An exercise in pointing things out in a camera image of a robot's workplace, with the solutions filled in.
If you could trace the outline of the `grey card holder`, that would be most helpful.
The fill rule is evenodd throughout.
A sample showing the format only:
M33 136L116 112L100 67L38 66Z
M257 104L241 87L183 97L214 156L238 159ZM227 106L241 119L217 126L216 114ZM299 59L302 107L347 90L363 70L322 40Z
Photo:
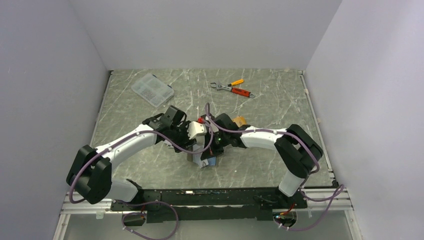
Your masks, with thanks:
M198 154L188 154L187 155L187 160L191 163L194 163L196 165L198 165L198 167L200 169L205 168L205 167L215 167L218 166L218 158L213 156L213 157L209 157L206 159L201 159L202 154L198 153Z

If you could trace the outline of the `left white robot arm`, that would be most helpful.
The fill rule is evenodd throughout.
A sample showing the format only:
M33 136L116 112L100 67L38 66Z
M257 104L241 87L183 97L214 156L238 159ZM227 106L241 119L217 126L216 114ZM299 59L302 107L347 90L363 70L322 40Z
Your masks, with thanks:
M114 199L137 210L145 200L143 188L131 179L113 179L113 171L136 153L162 141L171 143L177 153L188 152L196 144L189 136L190 123L186 113L172 105L110 143L97 147L85 145L78 150L66 183L71 192L76 191L90 204Z

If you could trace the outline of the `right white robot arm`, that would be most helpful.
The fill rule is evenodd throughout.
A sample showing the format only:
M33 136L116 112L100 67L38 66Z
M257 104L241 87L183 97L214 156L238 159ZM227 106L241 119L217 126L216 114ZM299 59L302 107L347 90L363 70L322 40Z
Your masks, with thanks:
M276 203L287 208L295 201L295 194L310 175L320 170L318 161L324 155L321 146L297 125L288 128L257 128L248 124L237 126L227 114L212 118L206 116L209 124L218 129L217 146L231 145L236 148L261 148L275 151L287 168L275 194Z

